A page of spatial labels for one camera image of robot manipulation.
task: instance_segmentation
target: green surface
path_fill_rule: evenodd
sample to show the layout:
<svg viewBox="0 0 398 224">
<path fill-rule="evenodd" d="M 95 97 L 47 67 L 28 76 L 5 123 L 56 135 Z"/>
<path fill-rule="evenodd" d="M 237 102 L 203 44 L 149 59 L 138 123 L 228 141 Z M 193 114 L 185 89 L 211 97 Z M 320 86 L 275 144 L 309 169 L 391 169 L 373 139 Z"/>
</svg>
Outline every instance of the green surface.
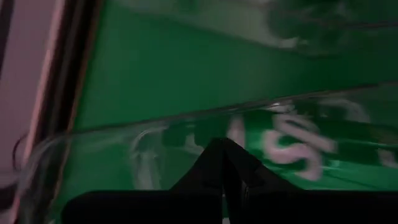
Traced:
<svg viewBox="0 0 398 224">
<path fill-rule="evenodd" d="M 173 19 L 135 14 L 118 1 L 105 1 L 74 129 L 393 80 L 398 72 L 396 34 L 384 29 L 366 45 L 360 42 L 360 47 L 330 57 L 307 57 Z M 75 185 L 61 187 L 56 212 L 87 190 L 134 187 L 128 161 L 116 148 L 95 160 L 72 152 L 63 177 Z M 179 157 L 172 163 L 188 167 L 184 163 L 190 160 Z M 112 178 L 87 184 L 84 176 L 104 164 L 113 167 Z"/>
</svg>

